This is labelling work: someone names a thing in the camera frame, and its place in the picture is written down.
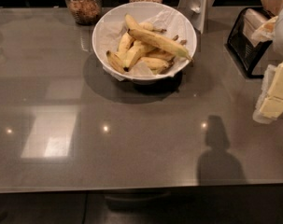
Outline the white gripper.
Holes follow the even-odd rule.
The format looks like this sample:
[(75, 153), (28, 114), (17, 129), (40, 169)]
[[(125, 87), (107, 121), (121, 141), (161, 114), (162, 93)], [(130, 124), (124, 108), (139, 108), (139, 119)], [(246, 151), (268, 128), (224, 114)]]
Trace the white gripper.
[[(283, 8), (280, 11), (274, 29), (274, 51), (283, 56)], [(283, 63), (275, 70), (275, 75), (271, 86), (267, 92), (273, 98), (259, 98), (252, 118), (261, 124), (270, 124), (277, 120), (283, 113)]]

